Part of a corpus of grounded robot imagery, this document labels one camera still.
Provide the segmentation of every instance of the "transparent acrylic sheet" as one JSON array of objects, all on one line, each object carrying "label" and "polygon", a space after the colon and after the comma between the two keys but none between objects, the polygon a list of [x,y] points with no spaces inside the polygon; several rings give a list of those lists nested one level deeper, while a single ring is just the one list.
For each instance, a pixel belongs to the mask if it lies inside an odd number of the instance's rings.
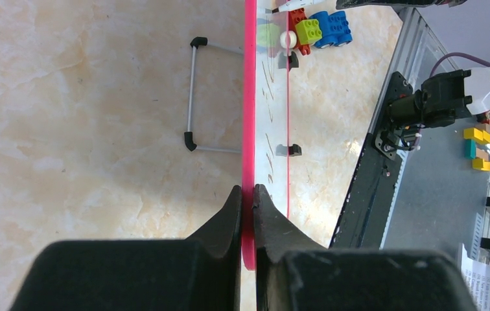
[{"label": "transparent acrylic sheet", "polygon": [[255,268],[254,185],[265,185],[274,205],[288,214],[288,49],[279,39],[288,14],[271,13],[284,2],[245,1],[242,252],[250,270]]}]

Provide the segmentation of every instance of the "blue lego car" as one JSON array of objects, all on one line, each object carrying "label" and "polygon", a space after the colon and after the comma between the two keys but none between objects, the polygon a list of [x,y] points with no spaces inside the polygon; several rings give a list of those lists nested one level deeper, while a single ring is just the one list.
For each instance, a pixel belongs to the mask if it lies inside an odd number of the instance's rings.
[{"label": "blue lego car", "polygon": [[352,42],[352,34],[344,11],[338,11],[331,15],[327,11],[321,11],[309,18],[317,19],[320,22],[322,37],[314,43],[318,49],[330,46],[339,47]]}]

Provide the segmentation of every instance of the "paper sheet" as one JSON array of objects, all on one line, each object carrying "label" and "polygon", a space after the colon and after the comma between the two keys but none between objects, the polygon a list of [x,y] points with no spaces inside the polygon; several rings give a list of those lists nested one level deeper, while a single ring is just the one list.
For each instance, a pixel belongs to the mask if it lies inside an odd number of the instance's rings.
[{"label": "paper sheet", "polygon": [[470,259],[464,244],[460,246],[459,263],[478,310],[490,311],[490,265]]}]

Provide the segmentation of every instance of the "teal block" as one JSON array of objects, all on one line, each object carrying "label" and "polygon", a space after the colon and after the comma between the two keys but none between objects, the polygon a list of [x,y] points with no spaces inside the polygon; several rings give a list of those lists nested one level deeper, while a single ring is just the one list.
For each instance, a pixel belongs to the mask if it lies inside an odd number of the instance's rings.
[{"label": "teal block", "polygon": [[476,159],[476,142],[473,139],[467,139],[465,143],[465,157],[470,160]]}]

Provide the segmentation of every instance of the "black mounting plate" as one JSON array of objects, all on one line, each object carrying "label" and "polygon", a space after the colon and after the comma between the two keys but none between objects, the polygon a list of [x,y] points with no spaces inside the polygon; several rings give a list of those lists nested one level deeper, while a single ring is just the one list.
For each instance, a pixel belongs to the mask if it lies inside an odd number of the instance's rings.
[{"label": "black mounting plate", "polygon": [[393,129],[391,127],[390,116],[386,113],[386,111],[388,106],[392,102],[402,97],[410,96],[411,94],[413,94],[413,87],[411,86],[411,84],[409,84],[409,82],[407,82],[407,80],[405,80],[403,75],[398,71],[392,73],[392,75],[390,76],[390,81],[388,82],[386,94],[384,95],[384,100],[382,101],[381,116],[378,120],[377,126],[375,127],[375,139],[373,141],[373,146],[381,154],[391,160],[395,160],[396,158],[396,149],[385,149],[387,148],[385,147],[387,146],[387,144],[383,136],[386,136],[386,138],[388,139],[388,134],[392,133],[392,143],[397,146],[400,143],[398,137],[402,135],[403,131]]}]

